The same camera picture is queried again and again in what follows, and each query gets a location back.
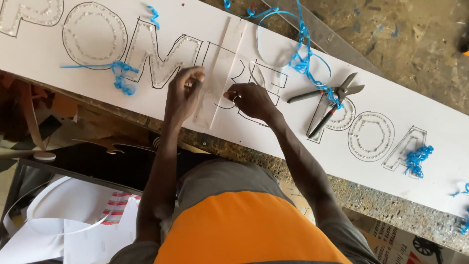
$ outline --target drawn letter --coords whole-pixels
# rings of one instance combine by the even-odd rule
[[[373,162],[384,157],[394,140],[394,126],[380,113],[361,113],[348,132],[348,147],[362,161]]]
[[[122,20],[94,2],[79,4],[70,11],[62,39],[70,58],[80,65],[113,63],[122,58],[127,47]]]
[[[54,26],[62,13],[63,0],[3,0],[0,32],[16,38],[21,20],[41,26]]]
[[[396,170],[399,164],[407,167],[406,157],[409,151],[416,151],[425,145],[427,132],[416,127],[412,127],[394,148],[391,154],[384,160],[383,167],[388,170]]]
[[[313,132],[314,128],[317,127],[319,122],[324,118],[327,112],[331,109],[329,106],[329,99],[326,94],[323,94],[321,100],[319,101],[316,112],[314,113],[313,119],[311,120],[310,127],[308,129],[307,135]],[[341,131],[349,128],[355,118],[355,105],[347,97],[343,101],[343,107],[335,111],[335,114],[329,119],[325,128]],[[313,138],[309,139],[313,142],[320,143],[322,135],[325,129],[319,131]]]
[[[140,81],[145,62],[149,58],[152,87],[161,89],[181,66],[195,65],[201,44],[202,41],[198,39],[181,35],[168,55],[161,59],[155,25],[139,19],[125,59],[130,66],[139,69],[139,73],[131,74],[129,79]]]

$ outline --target hand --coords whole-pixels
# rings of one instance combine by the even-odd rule
[[[282,116],[267,90],[254,83],[234,84],[223,96],[235,103],[244,114],[260,119],[268,125]]]
[[[166,124],[180,128],[184,120],[194,113],[204,78],[203,67],[185,68],[176,74],[168,87]]]

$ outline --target white board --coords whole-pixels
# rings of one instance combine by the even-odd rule
[[[197,0],[183,3],[149,0],[122,4],[98,0],[81,5],[81,0],[52,0],[50,10],[47,10],[47,0],[9,0],[6,5],[3,0],[0,69],[162,120],[168,81],[182,65],[210,68],[228,20],[234,17]],[[157,18],[160,30],[150,23],[151,13],[145,7],[148,4],[160,14]],[[329,85],[340,85],[348,74],[358,72],[353,84],[365,85],[365,89],[349,97],[351,108],[344,121],[340,116],[344,115],[343,110],[333,116],[332,120],[340,129],[326,128],[316,142],[308,140],[305,134],[320,98],[293,104],[287,104],[286,100],[312,91],[312,83],[292,69],[285,68],[278,73],[276,70],[279,69],[267,66],[282,54],[291,53],[296,43],[261,28],[259,37],[263,56],[272,60],[264,62],[256,51],[256,27],[247,24],[229,74],[231,80],[225,89],[234,82],[250,80],[250,63],[259,67],[277,108],[327,173],[464,216],[469,201],[467,196],[453,198],[450,194],[459,190],[458,183],[469,181],[469,140],[465,137],[469,129],[468,116],[313,50],[331,66],[333,76]],[[59,68],[76,65],[76,61],[104,64],[118,59],[141,70],[130,77],[137,87],[132,96],[125,96],[114,88],[110,70]],[[323,82],[328,78],[327,70],[318,59],[312,59],[311,71]],[[278,76],[281,81],[277,94]],[[229,101],[220,106],[227,109],[217,111],[212,130],[205,132],[283,158],[274,134],[262,122],[251,120],[237,108],[231,108],[233,105]],[[347,121],[350,118],[354,119],[352,123]],[[203,127],[193,123],[193,117],[183,126],[204,132]],[[402,152],[403,148],[398,147],[400,142],[407,149],[415,149],[423,143],[435,147],[434,153],[423,163],[423,179],[403,174],[406,167],[394,156]]]

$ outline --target wooden table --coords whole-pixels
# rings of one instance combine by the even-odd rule
[[[203,2],[223,9],[222,0]],[[469,57],[456,48],[467,27],[469,2],[302,0],[301,3],[389,80],[469,114]],[[236,0],[230,10],[244,15],[249,7],[265,9],[260,0]],[[278,16],[266,19],[262,26],[297,38],[297,31]],[[160,120],[57,87],[45,87],[150,130],[161,129]],[[256,163],[278,179],[292,182],[282,159],[187,129],[182,129],[179,139],[228,159]],[[340,205],[469,255],[469,236],[459,234],[462,218],[340,178],[330,176],[330,179]]]

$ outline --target paint-stained surface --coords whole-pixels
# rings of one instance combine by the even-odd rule
[[[223,8],[223,0],[203,0]],[[260,0],[231,1],[233,13],[246,15],[267,7]],[[469,114],[469,57],[457,52],[457,42],[469,21],[469,1],[428,0],[300,0],[300,2],[353,48],[374,64],[384,76],[464,114]],[[260,19],[250,19],[258,23]],[[262,26],[297,39],[297,31],[278,15]],[[107,110],[133,123],[160,130],[161,121],[117,108],[55,87],[48,89]],[[180,140],[197,148],[234,160],[256,163],[278,179],[292,183],[282,159],[187,129]],[[340,205],[361,212],[402,230],[469,255],[469,235],[458,232],[461,218],[330,177]]]

